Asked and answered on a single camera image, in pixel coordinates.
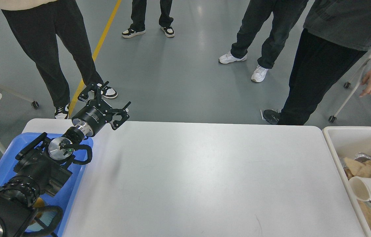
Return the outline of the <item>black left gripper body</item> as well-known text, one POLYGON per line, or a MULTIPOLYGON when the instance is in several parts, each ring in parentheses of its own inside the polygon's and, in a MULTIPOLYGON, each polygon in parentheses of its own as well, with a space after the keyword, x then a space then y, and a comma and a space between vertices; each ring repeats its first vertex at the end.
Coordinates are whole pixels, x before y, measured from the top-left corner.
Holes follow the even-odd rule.
POLYGON ((93 137, 112 120, 111 109, 112 107, 106 102, 87 103, 74 115, 72 123, 85 137, 93 137))

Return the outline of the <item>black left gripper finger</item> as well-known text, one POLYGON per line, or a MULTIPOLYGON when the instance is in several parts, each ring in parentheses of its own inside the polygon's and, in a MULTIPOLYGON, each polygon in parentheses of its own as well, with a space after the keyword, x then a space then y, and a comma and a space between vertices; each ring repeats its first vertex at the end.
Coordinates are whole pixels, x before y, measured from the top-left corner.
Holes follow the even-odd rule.
POLYGON ((83 109, 112 109, 104 99, 113 99, 113 93, 110 93, 112 87, 108 86, 109 81, 104 83, 90 83, 78 96, 78 100, 85 103, 83 109))
POLYGON ((128 106, 131 104, 129 101, 123 108, 121 109, 114 109, 110 106, 109 109, 106 110, 106 114, 108 116, 107 123, 110 124, 113 130, 117 130, 122 124, 127 121, 130 116, 128 114, 128 106))

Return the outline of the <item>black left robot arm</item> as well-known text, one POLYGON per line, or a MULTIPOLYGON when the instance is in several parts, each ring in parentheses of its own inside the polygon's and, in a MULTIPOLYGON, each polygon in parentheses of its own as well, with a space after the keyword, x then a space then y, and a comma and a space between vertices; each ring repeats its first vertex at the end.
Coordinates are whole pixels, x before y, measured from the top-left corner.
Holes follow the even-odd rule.
POLYGON ((90 84, 78 96, 86 103, 73 126, 56 138, 40 134, 16 155, 16 175, 0 186, 0 237, 55 236, 63 218, 59 206, 35 207, 38 198, 54 197, 69 180, 69 166, 92 161, 92 148, 82 141, 94 137, 105 124, 117 130, 129 119, 128 105, 112 108, 102 99, 108 83, 90 84))

